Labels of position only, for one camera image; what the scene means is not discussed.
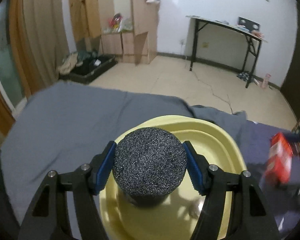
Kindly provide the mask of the red cardboard box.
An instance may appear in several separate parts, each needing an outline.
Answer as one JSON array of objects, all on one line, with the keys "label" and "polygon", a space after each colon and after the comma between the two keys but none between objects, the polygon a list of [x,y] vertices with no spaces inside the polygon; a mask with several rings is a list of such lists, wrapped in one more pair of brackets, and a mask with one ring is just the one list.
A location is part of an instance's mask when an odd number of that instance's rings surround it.
[{"label": "red cardboard box", "polygon": [[287,184],[292,168],[292,148],[285,135],[280,132],[270,141],[269,158],[265,170],[265,178],[269,183]]}]

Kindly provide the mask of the black foam cylinder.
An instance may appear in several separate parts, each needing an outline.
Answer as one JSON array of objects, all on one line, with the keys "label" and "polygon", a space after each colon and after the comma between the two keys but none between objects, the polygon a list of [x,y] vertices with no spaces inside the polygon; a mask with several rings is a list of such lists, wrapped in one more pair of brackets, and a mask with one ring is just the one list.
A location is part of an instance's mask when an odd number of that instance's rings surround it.
[{"label": "black foam cylinder", "polygon": [[183,181],[186,151],[180,140],[161,128],[136,129],[115,149],[113,176],[125,197],[139,207],[162,203]]}]

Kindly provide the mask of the purple table cover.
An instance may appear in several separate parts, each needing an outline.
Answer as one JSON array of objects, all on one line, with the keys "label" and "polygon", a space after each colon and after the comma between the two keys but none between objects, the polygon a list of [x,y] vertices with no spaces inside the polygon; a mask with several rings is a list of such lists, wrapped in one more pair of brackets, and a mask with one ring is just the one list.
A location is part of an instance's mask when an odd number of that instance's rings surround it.
[{"label": "purple table cover", "polygon": [[258,181],[268,205],[275,217],[279,232],[282,235],[292,230],[300,219],[294,194],[300,184],[300,159],[292,160],[291,177],[288,188],[278,188],[265,181],[264,172],[267,166],[270,140],[278,132],[286,132],[274,126],[247,121],[241,143],[241,154],[248,171]]}]

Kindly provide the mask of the grey cloth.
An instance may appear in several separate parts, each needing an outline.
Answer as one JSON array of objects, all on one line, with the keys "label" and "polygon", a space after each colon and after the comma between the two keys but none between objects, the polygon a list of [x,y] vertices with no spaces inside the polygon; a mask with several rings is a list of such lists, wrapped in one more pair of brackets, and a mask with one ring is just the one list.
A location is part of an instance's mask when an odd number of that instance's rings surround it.
[{"label": "grey cloth", "polygon": [[183,99],[58,82],[32,96],[1,146],[6,193],[21,223],[50,170],[71,172],[125,131],[158,116],[182,115],[224,129],[241,151],[249,144],[245,112],[228,114]]}]

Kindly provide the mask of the dark patterned cloth on floor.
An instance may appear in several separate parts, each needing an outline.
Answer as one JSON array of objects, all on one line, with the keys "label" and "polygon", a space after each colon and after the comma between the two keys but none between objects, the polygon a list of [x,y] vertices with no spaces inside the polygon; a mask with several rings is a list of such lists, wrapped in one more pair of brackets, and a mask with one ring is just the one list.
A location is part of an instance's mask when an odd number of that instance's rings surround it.
[{"label": "dark patterned cloth on floor", "polygon": [[237,74],[237,77],[244,82],[248,82],[249,78],[251,78],[251,82],[253,81],[253,76],[250,75],[249,71],[243,71],[243,72]]}]

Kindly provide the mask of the open black suitcase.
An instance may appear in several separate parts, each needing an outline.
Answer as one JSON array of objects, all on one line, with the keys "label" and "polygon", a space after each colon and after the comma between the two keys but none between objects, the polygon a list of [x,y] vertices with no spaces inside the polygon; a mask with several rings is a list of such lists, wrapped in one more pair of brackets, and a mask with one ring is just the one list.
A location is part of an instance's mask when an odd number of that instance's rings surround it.
[{"label": "open black suitcase", "polygon": [[117,63],[114,56],[90,57],[83,60],[83,63],[78,67],[76,66],[69,74],[59,74],[59,79],[88,85]]}]

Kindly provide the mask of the black folding table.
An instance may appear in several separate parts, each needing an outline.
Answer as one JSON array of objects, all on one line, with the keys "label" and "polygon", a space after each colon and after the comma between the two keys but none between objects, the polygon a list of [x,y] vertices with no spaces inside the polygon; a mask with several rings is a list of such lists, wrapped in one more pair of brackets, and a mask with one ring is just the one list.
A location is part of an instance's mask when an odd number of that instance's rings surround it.
[{"label": "black folding table", "polygon": [[[236,73],[249,71],[254,77],[262,44],[266,42],[260,31],[200,16],[187,16],[193,28],[190,36],[190,70],[196,62],[206,63]],[[246,82],[248,88],[251,78]]]}]

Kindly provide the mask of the black box with holes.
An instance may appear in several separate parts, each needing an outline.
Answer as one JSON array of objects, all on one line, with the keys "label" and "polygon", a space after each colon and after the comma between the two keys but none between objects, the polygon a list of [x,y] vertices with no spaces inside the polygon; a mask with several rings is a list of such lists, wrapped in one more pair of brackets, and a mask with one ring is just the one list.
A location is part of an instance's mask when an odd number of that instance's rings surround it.
[{"label": "black box with holes", "polygon": [[238,25],[242,26],[245,29],[248,29],[250,32],[252,32],[253,30],[260,30],[260,25],[258,23],[242,17],[238,18]]}]

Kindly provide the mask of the beige curtain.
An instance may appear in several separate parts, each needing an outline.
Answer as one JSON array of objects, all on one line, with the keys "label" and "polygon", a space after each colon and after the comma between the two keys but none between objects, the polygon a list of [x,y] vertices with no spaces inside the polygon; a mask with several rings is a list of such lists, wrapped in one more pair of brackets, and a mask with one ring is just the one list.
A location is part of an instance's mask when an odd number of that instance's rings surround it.
[{"label": "beige curtain", "polygon": [[10,0],[8,20],[13,58],[30,97],[58,80],[69,53],[62,0]]}]

